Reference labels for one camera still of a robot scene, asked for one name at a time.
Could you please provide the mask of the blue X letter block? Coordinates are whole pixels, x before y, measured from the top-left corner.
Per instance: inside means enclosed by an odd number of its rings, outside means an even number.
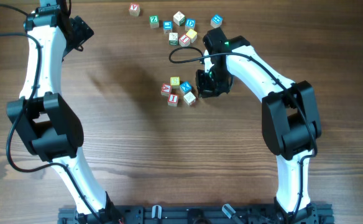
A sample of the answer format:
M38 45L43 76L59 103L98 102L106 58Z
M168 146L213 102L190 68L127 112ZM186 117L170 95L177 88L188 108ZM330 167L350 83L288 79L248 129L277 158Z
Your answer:
M185 95L192 90L192 86L189 82L183 82L180 84L180 90Z

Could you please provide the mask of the white blue side block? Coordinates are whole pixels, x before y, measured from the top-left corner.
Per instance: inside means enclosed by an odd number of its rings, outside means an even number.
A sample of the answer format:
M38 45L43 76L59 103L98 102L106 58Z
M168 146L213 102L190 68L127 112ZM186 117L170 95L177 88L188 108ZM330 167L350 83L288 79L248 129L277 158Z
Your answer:
M183 100L188 106L191 106L196 102L196 96L189 91L183 96Z

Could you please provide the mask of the yellow S letter block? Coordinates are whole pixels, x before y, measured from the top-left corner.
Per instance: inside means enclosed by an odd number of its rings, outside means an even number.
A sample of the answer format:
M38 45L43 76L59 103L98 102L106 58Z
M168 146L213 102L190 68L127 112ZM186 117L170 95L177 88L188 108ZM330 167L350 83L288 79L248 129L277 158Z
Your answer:
M170 84L173 89L180 87L180 77L170 77Z

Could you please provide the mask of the red A letter block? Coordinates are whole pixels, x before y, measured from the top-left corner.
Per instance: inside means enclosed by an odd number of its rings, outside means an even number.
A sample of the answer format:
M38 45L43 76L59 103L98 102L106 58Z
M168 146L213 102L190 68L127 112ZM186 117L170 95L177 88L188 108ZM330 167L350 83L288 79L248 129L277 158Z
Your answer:
M168 83L163 83L161 87L161 95L169 97L169 95L172 93L172 86Z

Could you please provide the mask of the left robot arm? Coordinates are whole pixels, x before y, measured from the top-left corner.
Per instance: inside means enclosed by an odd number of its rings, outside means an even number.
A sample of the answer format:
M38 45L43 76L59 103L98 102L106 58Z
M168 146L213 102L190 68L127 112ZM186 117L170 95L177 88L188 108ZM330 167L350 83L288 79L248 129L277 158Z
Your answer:
M7 104L12 126L6 144L9 164L17 171L35 172L15 165L11 139L17 133L27 151L38 156L43 168L52 167L73 197L70 219L77 223L122 223L107 192L98 184L83 153L81 121L62 97L64 57L94 32L80 18L71 18L71 1L41 1L24 22L29 39L27 75L16 101Z

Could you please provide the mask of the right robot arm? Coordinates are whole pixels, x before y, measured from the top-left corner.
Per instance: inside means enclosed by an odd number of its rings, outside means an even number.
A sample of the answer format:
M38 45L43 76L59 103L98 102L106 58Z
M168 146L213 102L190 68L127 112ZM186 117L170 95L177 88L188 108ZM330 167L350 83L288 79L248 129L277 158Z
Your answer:
M276 204L285 223L305 219L308 195L308 163L318 153L316 139L321 123L313 87L296 83L276 72L242 36L228 39L215 28L203 37L204 69L196 73L201 98L229 93L238 78L262 104L262 136L276 156L278 190Z

